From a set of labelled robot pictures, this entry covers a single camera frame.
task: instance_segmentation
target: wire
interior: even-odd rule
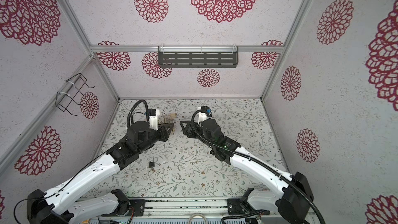
[[[127,127],[130,127],[130,126],[134,123],[134,122],[133,122],[133,123],[130,124],[130,118],[131,118],[132,112],[134,112],[135,108],[136,108],[140,103],[144,103],[144,105],[145,105],[145,112],[147,113],[147,122],[149,122],[148,104],[147,104],[147,102],[146,102],[145,100],[139,100],[139,101],[137,101],[137,102],[132,106],[132,108],[130,109],[129,114],[127,114]]]
[[[130,223],[131,223],[132,215],[134,214],[134,208],[133,208],[133,207],[130,207],[129,209],[131,209],[131,217],[130,217],[130,221],[129,221],[127,224],[130,224]]]
[[[141,113],[141,114],[145,114],[145,113],[143,113],[143,112],[134,112],[132,115],[131,115],[131,122],[132,122],[132,124],[134,123],[134,114],[136,114],[136,113]]]
[[[253,214],[233,215],[233,216],[222,217],[221,218],[221,222],[222,222],[222,224],[227,224],[225,222],[225,220],[247,218],[247,217],[250,217],[250,216],[257,215],[257,214],[262,214],[264,211],[265,210],[262,209],[262,210],[259,210],[259,211],[255,212],[255,213],[253,213]]]
[[[58,192],[62,191],[62,190],[63,190],[63,189],[64,189],[64,188],[65,188],[65,187],[66,187],[66,186],[67,186],[67,185],[68,185],[80,172],[82,172],[82,170],[83,170],[84,168],[86,168],[88,165],[90,165],[92,162],[94,162],[94,160],[96,160],[97,158],[99,158],[99,157],[101,157],[103,154],[105,154],[105,152],[107,152],[107,151],[102,152],[102,153],[99,154],[96,158],[94,158],[94,159],[91,160],[88,164],[86,164],[79,172],[77,172],[77,173],[72,177],[71,180],[69,180],[60,190],[58,190]],[[16,209],[17,209],[17,206],[18,206],[19,203],[21,203],[21,202],[23,202],[23,201],[27,201],[27,200],[45,200],[45,199],[47,199],[47,198],[53,197],[55,194],[56,194],[56,193],[50,195],[49,197],[42,197],[42,198],[25,198],[25,199],[20,200],[19,202],[17,202],[17,204],[15,204],[15,207],[14,207],[14,219],[15,219],[15,221],[16,221],[18,224],[22,224],[21,222],[18,221],[17,216],[16,216],[16,214],[15,214]]]
[[[196,114],[198,114],[198,113],[200,113],[200,112],[204,112],[204,113],[207,115],[207,117],[210,117],[210,115],[209,115],[208,112],[206,112],[206,111],[204,111],[204,110],[197,110],[197,111],[194,112],[194,114],[192,115],[192,119],[191,119],[191,122],[192,122],[192,123],[194,123]],[[269,167],[268,165],[266,165],[265,163],[263,163],[262,161],[260,161],[260,160],[258,160],[258,159],[256,159],[256,158],[254,158],[254,157],[250,157],[250,156],[248,156],[248,155],[246,155],[246,154],[242,154],[242,153],[239,153],[239,152],[231,151],[231,150],[229,150],[229,149],[227,149],[227,148],[225,148],[225,147],[222,147],[222,146],[220,146],[220,145],[218,145],[218,144],[213,143],[210,139],[207,139],[206,137],[204,137],[203,135],[201,135],[201,134],[199,133],[199,131],[197,130],[197,126],[196,126],[195,124],[193,124],[192,126],[193,126],[193,131],[195,132],[196,136],[197,136],[200,140],[202,140],[202,141],[204,141],[204,142],[207,142],[207,143],[211,144],[212,146],[215,146],[215,147],[217,147],[217,148],[219,148],[219,149],[222,149],[222,150],[226,150],[226,151],[228,151],[228,152],[231,152],[232,154],[235,154],[235,155],[238,155],[238,156],[247,158],[247,159],[250,158],[251,161],[260,164],[262,167],[266,168],[267,170],[269,170],[270,172],[272,172],[274,175],[276,175],[277,177],[279,177],[282,181],[284,181],[284,182],[287,183],[289,186],[291,186],[297,193],[299,193],[299,194],[304,198],[304,200],[308,203],[308,205],[310,205],[310,207],[314,210],[316,216],[317,216],[318,219],[319,219],[320,224],[326,224],[326,223],[325,223],[325,220],[323,219],[323,216],[322,216],[321,212],[320,212],[319,209],[315,206],[315,204],[311,201],[311,199],[310,199],[299,187],[297,187],[295,184],[293,184],[293,183],[292,183],[290,180],[288,180],[286,177],[283,177],[281,174],[279,174],[279,172],[277,172],[276,170],[272,169],[271,167]]]
[[[201,213],[195,213],[195,214],[191,215],[191,217],[190,217],[189,220],[188,220],[188,224],[191,224],[192,219],[193,219],[193,217],[195,217],[195,216],[200,216],[200,217],[202,217],[203,220],[205,221],[205,224],[207,224],[207,219],[206,219],[206,217],[205,217],[203,214],[201,214]]]

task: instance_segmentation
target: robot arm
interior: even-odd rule
[[[140,102],[145,103],[147,122],[130,123],[131,114]],[[152,148],[157,141],[168,140],[174,124],[158,125],[158,109],[148,109],[147,103],[141,100],[130,112],[126,135],[93,164],[46,192],[37,189],[29,194],[27,219],[30,224],[73,224],[99,214],[122,216],[128,212],[129,200],[120,189],[87,201],[76,200],[105,178],[137,160],[139,154]]]
[[[291,181],[292,184],[299,187],[313,201],[314,196],[312,195],[306,177],[299,172],[293,176],[289,172],[281,171],[261,161],[242,147],[240,143],[224,136],[216,120],[211,118],[212,114],[209,107],[198,107],[198,110],[206,112],[198,113],[198,122],[180,122],[184,135],[189,138],[202,140],[203,143],[211,147],[212,150],[210,154],[215,156],[218,160],[247,172],[271,190],[271,192],[268,192],[248,189],[240,200],[240,207],[248,214],[258,210],[279,212],[288,222],[301,224],[310,206],[303,199],[303,196],[295,192],[292,187],[288,183],[282,181],[280,177],[283,176]],[[205,142],[198,136],[204,137],[206,140],[212,142]],[[231,151],[244,154],[248,158],[233,154]],[[256,159],[272,170],[277,171],[279,176],[276,176],[259,163],[252,161],[252,159]]]

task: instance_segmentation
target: metal rail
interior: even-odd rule
[[[231,53],[239,48],[239,52],[278,52],[284,46],[270,45],[90,45],[92,52],[157,52],[158,47],[162,52],[225,52]]]
[[[86,33],[83,31],[82,25],[80,24],[75,13],[73,12],[72,6],[69,4],[69,1],[57,0],[57,3],[59,7],[62,9],[62,12],[66,15],[67,20],[70,22],[72,29],[75,31],[87,55],[90,56],[92,54],[90,50],[90,42],[88,40]]]

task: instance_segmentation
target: zip tie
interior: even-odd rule
[[[67,96],[70,96],[70,94],[68,94],[68,93],[65,93],[65,92],[58,92],[58,93],[63,93],[63,94],[66,94]]]

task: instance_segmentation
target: floral tablecloth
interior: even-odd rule
[[[117,111],[101,152],[109,149],[126,132],[126,117],[136,100],[124,100]],[[175,130],[167,142],[157,142],[123,171],[108,177],[83,197],[98,197],[121,189],[128,197],[239,197],[247,188],[264,185],[242,170],[218,161],[210,148],[182,134],[180,121],[190,120],[198,106],[209,106],[224,135],[239,142],[267,163],[286,170],[265,111],[259,99],[147,100],[149,108],[162,116],[176,113]],[[143,112],[140,104],[135,112]],[[134,119],[144,119],[135,114]],[[148,163],[155,160],[155,167]]]

